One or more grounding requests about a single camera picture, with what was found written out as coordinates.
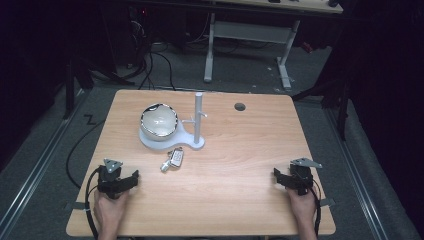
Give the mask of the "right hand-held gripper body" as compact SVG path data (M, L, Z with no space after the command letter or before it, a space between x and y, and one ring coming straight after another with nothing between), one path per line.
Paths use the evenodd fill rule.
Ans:
M306 195L314 182L312 168L320 169L322 164L308 158L292 160L289 165L290 176L287 187L296 190L299 196Z

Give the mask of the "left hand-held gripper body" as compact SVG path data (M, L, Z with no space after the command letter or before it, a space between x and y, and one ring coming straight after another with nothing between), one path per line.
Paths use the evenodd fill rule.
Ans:
M110 199L118 199L123 192L123 182L130 177L121 179L122 162L105 158L104 164L98 168L99 178L97 189Z

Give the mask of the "person's right hand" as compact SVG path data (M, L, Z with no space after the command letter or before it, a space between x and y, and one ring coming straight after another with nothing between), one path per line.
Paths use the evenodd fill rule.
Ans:
M287 188L292 212L301 226L312 226L315 216L315 197L311 191L305 195L299 195L296 190Z

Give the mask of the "white desk frame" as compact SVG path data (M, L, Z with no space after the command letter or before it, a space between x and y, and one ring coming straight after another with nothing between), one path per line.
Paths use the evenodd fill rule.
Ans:
M343 13L339 0L211 0L213 7L252 7L254 10L287 10L291 13L335 14ZM205 62L204 81L213 79L214 40L216 38L248 40L264 43L283 44L282 55L276 58L279 76L284 90L291 89L290 77L287 73L286 61L297 35L301 20L296 17L290 27L277 24L241 23L235 20L217 20L210 14L208 52Z

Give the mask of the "dark metal stand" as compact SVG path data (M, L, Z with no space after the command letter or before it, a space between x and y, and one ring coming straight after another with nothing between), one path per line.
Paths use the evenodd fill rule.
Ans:
M336 130L340 138L345 140L349 92L350 78L340 77L330 81L317 83L313 87L292 96L292 100L299 101L308 96L322 96L321 106L324 109L337 107L338 115L336 118Z
M78 81L82 89L90 90L94 87L94 82L91 78L92 70L99 72L106 78L120 85L133 85L133 82L119 77L117 74L96 65L92 61L78 55L73 55L66 65L64 119L69 119L71 114L76 110L75 81Z

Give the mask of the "silver metal bowl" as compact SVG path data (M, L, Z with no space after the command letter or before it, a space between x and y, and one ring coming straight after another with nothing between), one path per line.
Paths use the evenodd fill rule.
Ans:
M147 107L140 118L142 133L153 141L165 141L173 136L178 126L178 115L175 110L164 103L156 103Z

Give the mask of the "white stand with pegs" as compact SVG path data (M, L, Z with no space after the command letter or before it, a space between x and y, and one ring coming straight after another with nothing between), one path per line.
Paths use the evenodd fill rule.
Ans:
M188 146L199 150L205 145L205 139L201 136L201 120L207 114L202 111L203 94L197 92L194 101L194 116L190 120L181 120L178 116L178 126L173 136L165 141L149 140L139 126L139 139L148 148L153 150L166 150L177 146Z

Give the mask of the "metal floor rail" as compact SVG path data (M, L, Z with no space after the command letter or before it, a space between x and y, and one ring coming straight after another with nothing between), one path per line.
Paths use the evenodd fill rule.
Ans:
M34 125L0 173L0 240L9 237L52 162L75 113L89 94L89 90L78 90L74 109L67 113L65 93L61 92L55 105Z
M341 149L343 155L342 159L347 170L347 175L349 176L374 240L389 240L387 232L377 213L375 204L371 199L360 172L354 162L351 151L346 141L341 138L341 135L338 132L336 114L332 110L328 109L324 109L323 112L329 122L333 134L335 135L338 146Z

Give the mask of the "person's left hand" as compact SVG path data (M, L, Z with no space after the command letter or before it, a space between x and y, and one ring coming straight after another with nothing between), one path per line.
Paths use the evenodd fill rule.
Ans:
M118 228L125 213L129 191L125 191L118 199L110 199L105 193L95 191L94 212L100 224L100 232L117 234Z

